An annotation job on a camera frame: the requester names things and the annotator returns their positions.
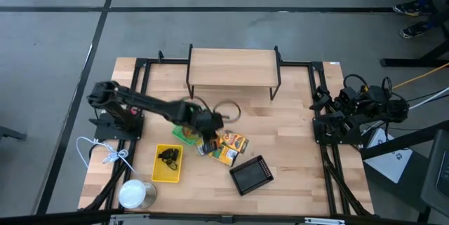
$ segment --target wooden platform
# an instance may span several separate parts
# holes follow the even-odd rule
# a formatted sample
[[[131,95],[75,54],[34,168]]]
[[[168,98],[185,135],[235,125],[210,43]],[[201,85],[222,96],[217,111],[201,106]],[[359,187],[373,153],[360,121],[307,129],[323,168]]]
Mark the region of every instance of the wooden platform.
[[[192,49],[192,86],[276,87],[277,77],[274,50]]]
[[[129,86],[134,63],[135,58],[117,59],[112,79]],[[328,88],[336,96],[342,87],[340,66],[329,62],[323,64]],[[311,91],[307,68],[281,67],[281,75],[283,83],[274,101],[267,97],[265,88],[202,86],[195,90],[195,95],[202,97],[210,107],[225,99],[234,100],[241,106],[240,121],[225,126],[250,140],[246,152],[238,156],[235,165],[263,155],[274,181],[242,197],[229,176],[230,167],[200,156],[195,147],[185,146],[180,182],[152,182],[158,195],[148,209],[150,212],[329,215],[319,146],[314,141],[311,127],[314,112],[308,110]],[[187,96],[185,76],[185,64],[152,64],[147,95],[162,100]],[[220,108],[220,112],[236,114],[232,106]],[[180,142],[171,134],[173,124],[152,113],[147,112],[145,116],[145,129],[137,145],[134,168],[143,179],[151,182],[156,145]],[[103,147],[93,151],[79,207],[87,206],[109,180],[112,164],[102,164],[106,155]],[[340,145],[340,155],[346,183],[363,206],[372,212],[359,153],[350,146]],[[334,191],[337,209],[341,211],[335,183]]]

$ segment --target blue shoe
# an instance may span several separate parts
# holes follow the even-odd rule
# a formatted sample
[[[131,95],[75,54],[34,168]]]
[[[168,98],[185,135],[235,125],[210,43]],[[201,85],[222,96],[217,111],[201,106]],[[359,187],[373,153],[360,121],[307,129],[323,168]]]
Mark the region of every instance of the blue shoe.
[[[405,4],[399,4],[393,7],[393,11],[401,14],[401,15],[409,15],[413,17],[417,17],[425,10],[425,7],[422,7],[418,0],[411,1]]]
[[[409,28],[399,31],[399,34],[405,39],[411,39],[423,35],[423,33],[429,29],[430,27],[426,22],[419,22],[416,25],[412,25]]]

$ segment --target gray floor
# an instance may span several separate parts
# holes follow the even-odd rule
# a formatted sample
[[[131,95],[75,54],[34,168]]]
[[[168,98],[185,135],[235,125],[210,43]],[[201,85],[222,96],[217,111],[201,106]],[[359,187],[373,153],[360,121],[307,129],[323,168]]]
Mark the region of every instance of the gray floor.
[[[391,6],[409,0],[113,0],[113,6]],[[442,6],[444,0],[438,0]],[[0,0],[0,6],[102,6],[104,0]],[[86,59],[99,13],[0,13],[0,125],[28,133],[26,142],[3,139],[0,145],[0,217],[33,212]],[[208,48],[272,48],[285,60],[341,62],[344,74],[362,74],[369,83],[390,76],[394,83],[429,69],[382,68],[383,57],[419,57],[443,40],[439,29],[417,39],[397,31],[417,20],[395,14],[343,13],[110,13],[85,89],[110,78],[116,57],[187,57],[189,43]],[[406,98],[447,86],[449,71],[439,71],[398,89]],[[445,120],[447,100],[410,113],[402,128],[423,128]],[[82,100],[53,193],[49,212],[77,207],[86,169],[74,140],[92,137],[93,110]],[[393,130],[395,136],[404,132]],[[413,147],[427,155],[431,143]],[[86,154],[88,146],[81,150]],[[417,212],[370,184],[375,212],[415,220]],[[433,223],[449,219],[436,211]],[[177,224],[160,221],[157,224]]]

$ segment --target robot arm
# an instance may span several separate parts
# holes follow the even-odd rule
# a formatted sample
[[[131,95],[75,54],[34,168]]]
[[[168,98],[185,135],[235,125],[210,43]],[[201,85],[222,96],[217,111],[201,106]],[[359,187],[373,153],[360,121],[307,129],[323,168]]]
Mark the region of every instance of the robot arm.
[[[346,84],[346,80],[352,76],[363,82],[358,92]],[[350,74],[344,78],[344,88],[333,100],[329,90],[319,86],[312,96],[314,104],[310,109],[320,111],[326,108],[327,114],[314,119],[317,140],[325,144],[359,144],[360,124],[373,121],[403,122],[408,116],[408,103],[402,96],[393,93],[391,87],[388,77],[382,81],[382,87],[368,87],[362,77]]]
[[[216,130],[223,128],[220,113],[183,100],[165,102],[120,86],[116,81],[96,83],[87,98],[93,108],[104,109],[114,118],[115,128],[124,131],[134,128],[136,121],[133,112],[122,105],[150,111],[171,123],[188,127],[203,137],[204,144],[217,138]]]

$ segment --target yellow bowl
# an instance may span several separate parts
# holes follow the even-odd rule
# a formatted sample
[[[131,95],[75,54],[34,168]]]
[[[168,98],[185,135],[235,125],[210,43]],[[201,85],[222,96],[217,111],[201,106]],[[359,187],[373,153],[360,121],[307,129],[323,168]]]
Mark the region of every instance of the yellow bowl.
[[[162,162],[162,159],[157,158],[158,154],[162,153],[162,151],[165,151],[166,149],[178,149],[180,151],[175,161],[175,163],[177,164],[176,170],[170,169],[164,162]],[[156,154],[154,155],[152,181],[178,183],[180,181],[181,163],[182,145],[158,144],[156,148]]]

